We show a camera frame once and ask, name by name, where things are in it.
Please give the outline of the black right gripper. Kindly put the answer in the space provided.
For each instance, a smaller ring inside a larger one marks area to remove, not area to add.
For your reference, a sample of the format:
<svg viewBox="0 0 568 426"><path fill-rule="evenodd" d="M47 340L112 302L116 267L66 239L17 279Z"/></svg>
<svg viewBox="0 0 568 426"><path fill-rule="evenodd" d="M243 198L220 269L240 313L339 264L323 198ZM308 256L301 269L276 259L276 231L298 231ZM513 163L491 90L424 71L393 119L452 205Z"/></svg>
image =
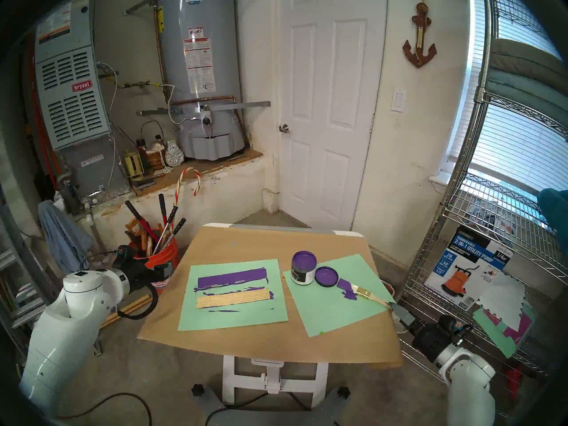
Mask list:
<svg viewBox="0 0 568 426"><path fill-rule="evenodd" d="M397 303L390 303L391 314L414 339L411 347L431 363L450 345L450 331L439 323L425 323Z"/></svg>

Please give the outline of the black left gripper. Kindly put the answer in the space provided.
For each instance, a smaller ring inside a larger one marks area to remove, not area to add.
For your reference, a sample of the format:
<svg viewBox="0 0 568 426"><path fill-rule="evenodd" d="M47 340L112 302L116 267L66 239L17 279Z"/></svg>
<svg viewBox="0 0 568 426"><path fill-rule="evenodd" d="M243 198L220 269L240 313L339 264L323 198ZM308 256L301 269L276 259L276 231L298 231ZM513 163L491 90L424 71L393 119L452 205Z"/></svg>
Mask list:
<svg viewBox="0 0 568 426"><path fill-rule="evenodd" d="M129 259L129 291L140 290L147 287L156 291L152 280L168 280L173 274L173 263L167 262L152 268L146 266L149 257Z"/></svg>

